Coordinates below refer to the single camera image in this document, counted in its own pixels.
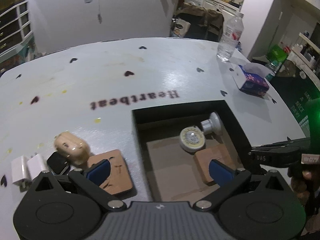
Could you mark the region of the right hand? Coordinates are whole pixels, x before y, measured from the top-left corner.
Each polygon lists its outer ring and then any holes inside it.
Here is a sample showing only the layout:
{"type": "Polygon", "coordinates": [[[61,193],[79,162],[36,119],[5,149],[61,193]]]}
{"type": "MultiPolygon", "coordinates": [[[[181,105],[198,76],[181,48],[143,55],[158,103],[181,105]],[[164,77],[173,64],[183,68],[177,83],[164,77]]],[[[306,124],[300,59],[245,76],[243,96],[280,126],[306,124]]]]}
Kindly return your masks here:
{"type": "Polygon", "coordinates": [[[291,177],[291,188],[300,203],[305,205],[310,195],[319,189],[319,171],[305,170],[295,174],[291,177]]]}

